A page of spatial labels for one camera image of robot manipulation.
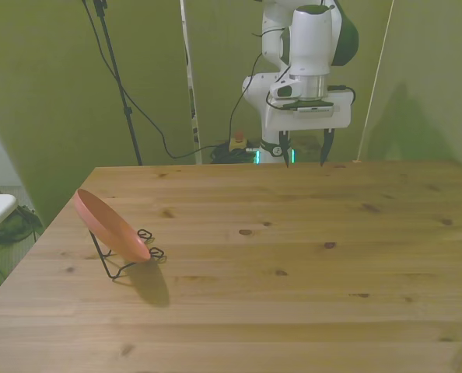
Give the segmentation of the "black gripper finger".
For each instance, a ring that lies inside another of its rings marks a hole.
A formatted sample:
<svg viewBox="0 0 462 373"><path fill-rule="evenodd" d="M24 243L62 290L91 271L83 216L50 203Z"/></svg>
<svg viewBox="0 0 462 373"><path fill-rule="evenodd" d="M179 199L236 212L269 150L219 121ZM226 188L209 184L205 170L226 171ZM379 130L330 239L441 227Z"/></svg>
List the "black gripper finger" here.
<svg viewBox="0 0 462 373"><path fill-rule="evenodd" d="M289 168L289 149L290 149L290 137L288 131L280 131L278 135L279 145L282 150L282 156L287 168Z"/></svg>
<svg viewBox="0 0 462 373"><path fill-rule="evenodd" d="M334 129L324 129L324 142L320 151L320 165L323 166L327 161L331 147L334 142Z"/></svg>

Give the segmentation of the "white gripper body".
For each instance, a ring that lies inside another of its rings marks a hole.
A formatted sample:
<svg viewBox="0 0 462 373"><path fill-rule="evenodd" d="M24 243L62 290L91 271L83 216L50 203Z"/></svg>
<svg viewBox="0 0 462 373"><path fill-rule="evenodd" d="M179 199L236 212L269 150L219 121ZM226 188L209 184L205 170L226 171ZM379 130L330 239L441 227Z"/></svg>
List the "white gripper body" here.
<svg viewBox="0 0 462 373"><path fill-rule="evenodd" d="M264 128L273 131L347 128L352 120L352 91L330 91L324 102L333 105L278 110L266 104Z"/></svg>

